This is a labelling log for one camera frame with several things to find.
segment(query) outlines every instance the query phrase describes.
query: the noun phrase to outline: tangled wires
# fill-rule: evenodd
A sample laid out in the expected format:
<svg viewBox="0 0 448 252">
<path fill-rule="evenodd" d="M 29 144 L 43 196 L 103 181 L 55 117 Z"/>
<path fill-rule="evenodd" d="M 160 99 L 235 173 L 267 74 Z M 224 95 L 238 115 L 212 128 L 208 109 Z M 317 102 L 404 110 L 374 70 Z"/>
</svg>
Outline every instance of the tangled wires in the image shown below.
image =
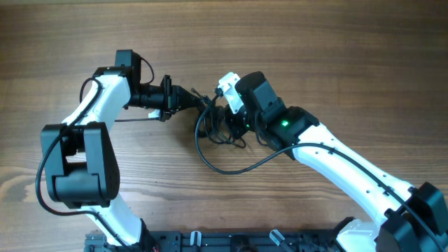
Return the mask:
<svg viewBox="0 0 448 252">
<path fill-rule="evenodd" d="M 222 106 L 217 106 L 215 99 L 212 101 L 208 96 L 200 95 L 194 88 L 191 89 L 191 92 L 197 95 L 202 101 L 202 106 L 197 107 L 199 114 L 196 118 L 195 126 L 199 123 L 203 125 L 204 130 L 200 130 L 197 136 L 199 138 L 208 138 L 214 144 L 232 144 L 238 148 L 245 148 L 246 142 L 244 139 L 239 139 L 242 144 L 235 143 L 236 139 L 232 136 L 232 134 L 226 136 L 220 130 L 222 123 L 227 129 L 229 129 L 227 123 L 225 122 L 225 109 Z M 199 121 L 200 116 L 208 105 L 210 105 L 210 109 L 206 112 L 203 119 Z"/>
</svg>

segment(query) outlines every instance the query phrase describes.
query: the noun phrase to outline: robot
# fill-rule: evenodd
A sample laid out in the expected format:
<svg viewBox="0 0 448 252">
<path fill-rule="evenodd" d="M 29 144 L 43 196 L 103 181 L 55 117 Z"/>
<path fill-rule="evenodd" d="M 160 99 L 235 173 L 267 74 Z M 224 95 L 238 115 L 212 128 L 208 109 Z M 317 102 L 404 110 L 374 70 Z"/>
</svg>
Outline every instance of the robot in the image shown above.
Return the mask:
<svg viewBox="0 0 448 252">
<path fill-rule="evenodd" d="M 46 125 L 41 133 L 43 159 L 36 176 L 41 206 L 58 216 L 86 214 L 102 232 L 86 235 L 86 252 L 244 252 L 244 251 L 445 251 L 448 246 L 448 209 L 442 193 L 425 182 L 419 188 L 376 167 L 339 141 L 315 116 L 296 106 L 286 107 L 263 73 L 240 78 L 228 73 L 210 99 L 172 85 L 164 76 L 160 86 L 140 84 L 141 62 L 133 50 L 118 50 L 114 66 L 99 67 L 82 87 L 92 88 L 61 124 Z M 216 106 L 224 97 L 228 105 Z M 372 219 L 353 217 L 332 230 L 297 232 L 204 233 L 149 232 L 118 192 L 120 172 L 109 131 L 122 108 L 154 109 L 148 118 L 164 122 L 175 113 L 197 108 L 195 143 L 204 163 L 221 174 L 241 174 L 284 153 L 341 188 Z M 221 132 L 224 125 L 229 136 Z M 223 171 L 202 154 L 199 138 L 216 144 L 245 147 L 242 137 L 255 132 L 260 144 L 275 153 L 250 167 Z M 85 152 L 85 162 L 66 157 Z M 45 170 L 51 200 L 75 211 L 51 209 L 42 198 Z"/>
</svg>

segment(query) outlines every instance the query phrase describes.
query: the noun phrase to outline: robotic arm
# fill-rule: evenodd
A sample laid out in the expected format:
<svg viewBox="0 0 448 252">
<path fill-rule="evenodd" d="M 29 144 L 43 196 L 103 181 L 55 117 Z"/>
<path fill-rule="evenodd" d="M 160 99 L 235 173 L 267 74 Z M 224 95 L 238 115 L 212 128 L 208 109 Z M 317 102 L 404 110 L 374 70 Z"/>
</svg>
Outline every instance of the robotic arm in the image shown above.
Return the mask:
<svg viewBox="0 0 448 252">
<path fill-rule="evenodd" d="M 60 137 L 46 160 L 48 193 L 53 201 L 63 202 L 70 209 L 97 213 L 98 216 L 89 217 L 106 236 L 107 246 L 100 241 L 101 249 L 104 246 L 110 251 L 158 252 L 173 248 L 161 241 L 165 235 L 150 234 L 143 220 L 130 211 L 118 193 L 120 173 L 108 132 L 121 108 L 155 109 L 148 117 L 159 121 L 191 107 L 207 113 L 203 99 L 172 85 L 169 76 L 163 78 L 160 87 L 140 85 L 140 62 L 140 56 L 131 50 L 117 51 L 115 66 L 98 68 L 93 75 L 98 85 L 92 85 L 79 107 L 62 124 L 46 125 L 41 135 L 45 153 L 61 132 L 65 132 L 67 125 L 75 123 L 69 133 Z M 334 251 L 437 251 L 434 237 L 441 246 L 448 245 L 448 210 L 437 188 L 425 183 L 416 189 L 380 170 L 337 140 L 304 109 L 286 108 L 262 73 L 251 73 L 241 79 L 229 73 L 219 80 L 216 93 L 228 101 L 223 109 L 223 120 L 233 138 L 240 139 L 248 131 L 255 132 L 277 151 L 275 155 L 285 153 L 315 169 L 371 217 L 371 223 L 353 218 L 344 220 L 332 231 L 337 242 L 329 244 L 328 248 Z M 85 151 L 86 162 L 67 162 L 66 156 L 78 151 Z M 189 247 L 180 248 L 185 251 L 198 252 L 204 241 L 210 239 L 200 232 L 179 235 L 190 239 Z M 247 245 L 243 251 L 258 250 L 249 245 L 257 245 L 262 238 L 255 242 L 238 235 L 224 235 L 231 252 L 242 251 L 242 244 Z M 176 248 L 182 246 L 177 237 L 171 244 Z M 305 248 L 300 243 L 304 242 L 302 238 L 292 241 L 290 245 L 297 242 L 297 246 L 291 248 L 285 241 L 292 238 L 283 237 L 277 230 L 269 237 L 287 252 L 302 252 Z M 314 246 L 315 250 L 310 246 L 310 251 L 317 251 L 317 246 L 319 250 L 324 248 L 322 243 Z"/>
</svg>

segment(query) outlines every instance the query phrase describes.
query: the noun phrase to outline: robotic hand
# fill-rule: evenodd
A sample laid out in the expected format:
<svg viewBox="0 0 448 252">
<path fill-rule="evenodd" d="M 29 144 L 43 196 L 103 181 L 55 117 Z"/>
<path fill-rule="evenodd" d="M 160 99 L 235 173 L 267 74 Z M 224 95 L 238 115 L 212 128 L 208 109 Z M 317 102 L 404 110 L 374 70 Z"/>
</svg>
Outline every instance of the robotic hand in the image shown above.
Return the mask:
<svg viewBox="0 0 448 252">
<path fill-rule="evenodd" d="M 448 245 L 448 210 L 442 193 L 430 183 L 416 189 L 391 176 L 337 140 L 317 118 L 299 107 L 286 108 L 262 73 L 239 78 L 229 73 L 219 80 L 216 96 L 196 97 L 165 76 L 160 87 L 140 84 L 141 57 L 119 50 L 115 66 L 100 67 L 91 90 L 62 124 L 46 125 L 41 133 L 43 159 L 36 176 L 36 194 L 52 214 L 87 214 L 104 234 L 88 234 L 85 251 L 443 251 Z M 224 96 L 228 105 L 216 107 Z M 199 156 L 222 174 L 248 172 L 281 153 L 314 168 L 353 198 L 371 217 L 371 223 L 346 218 L 334 230 L 281 234 L 191 234 L 152 232 L 137 218 L 118 193 L 120 172 L 109 130 L 121 108 L 155 109 L 149 120 L 168 120 L 176 112 L 196 107 L 195 128 Z M 211 125 L 207 126 L 210 117 Z M 224 123 L 230 136 L 221 143 L 235 144 L 248 131 L 272 150 L 271 156 L 239 171 L 222 171 L 202 155 L 199 137 L 216 136 Z M 66 157 L 85 152 L 86 162 Z M 72 212 L 58 212 L 43 201 L 41 175 L 50 198 Z"/>
</svg>

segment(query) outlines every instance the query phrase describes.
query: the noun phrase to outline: brown background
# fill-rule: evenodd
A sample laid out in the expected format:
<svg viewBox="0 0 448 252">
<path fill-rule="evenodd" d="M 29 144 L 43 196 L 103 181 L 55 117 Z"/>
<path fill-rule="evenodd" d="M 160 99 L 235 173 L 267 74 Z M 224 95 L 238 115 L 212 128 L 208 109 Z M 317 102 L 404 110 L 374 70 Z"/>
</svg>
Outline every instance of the brown background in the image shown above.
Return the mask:
<svg viewBox="0 0 448 252">
<path fill-rule="evenodd" d="M 39 134 L 78 105 L 81 83 L 132 48 L 175 85 L 212 95 L 229 71 L 263 71 L 348 146 L 416 186 L 448 195 L 448 15 L 428 1 L 200 1 L 0 7 L 0 251 L 79 251 L 95 229 L 36 202 Z M 143 79 L 149 78 L 144 69 Z M 123 111 L 120 118 L 147 111 Z M 331 228 L 361 208 L 314 170 L 281 156 L 241 176 L 206 167 L 194 109 L 116 123 L 123 197 L 150 230 Z M 201 141 L 223 169 L 269 155 Z M 51 204 L 65 210 L 61 204 Z"/>
</svg>

